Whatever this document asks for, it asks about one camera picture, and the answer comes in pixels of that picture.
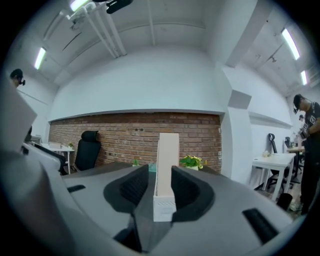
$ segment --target black cap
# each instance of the black cap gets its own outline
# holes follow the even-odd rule
[[[300,108],[301,99],[304,99],[304,97],[301,94],[297,94],[296,96],[294,96],[293,104],[297,110]]]
[[[13,78],[23,78],[24,77],[24,74],[22,72],[22,70],[20,68],[17,68],[15,69],[14,71],[12,71],[12,73],[10,74],[10,78],[13,79]]]

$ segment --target black t-shirt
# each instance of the black t-shirt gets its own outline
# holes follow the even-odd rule
[[[320,118],[320,105],[317,102],[312,102],[311,107],[305,113],[305,124],[303,130],[309,129],[313,126],[317,119]],[[320,131],[310,134],[304,143],[306,152],[314,152],[317,155],[320,154]]]

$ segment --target potted plant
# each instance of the potted plant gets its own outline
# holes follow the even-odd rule
[[[134,160],[133,160],[133,165],[132,165],[132,166],[138,166],[138,165],[139,165],[138,160],[137,160],[137,159],[134,159]]]
[[[198,171],[203,168],[202,159],[196,156],[187,155],[180,160],[180,163],[189,169]]]

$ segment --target fluorescent light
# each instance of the fluorescent light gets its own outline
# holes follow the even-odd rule
[[[283,35],[284,39],[286,40],[287,44],[289,45],[289,47],[293,53],[294,58],[296,60],[299,59],[300,54],[298,52],[298,49],[295,45],[294,40],[292,39],[291,35],[289,34],[289,32],[286,28],[282,31],[282,35]]]
[[[70,5],[72,11],[76,11],[78,10],[83,4],[85,4],[86,2],[88,2],[89,0],[75,0],[72,2],[72,4]]]
[[[44,59],[44,56],[46,54],[46,50],[41,48],[39,53],[38,53],[38,57],[36,57],[36,61],[34,64],[34,67],[38,70],[40,68],[41,62]]]
[[[302,84],[305,86],[307,84],[306,71],[301,72]]]

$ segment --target brick wall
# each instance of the brick wall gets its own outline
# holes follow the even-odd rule
[[[68,118],[50,124],[49,141],[75,150],[84,131],[98,131],[101,142],[96,165],[112,161],[141,165],[157,161],[159,133],[179,133],[180,157],[197,156],[221,171],[221,130],[218,115],[197,113],[124,113]]]

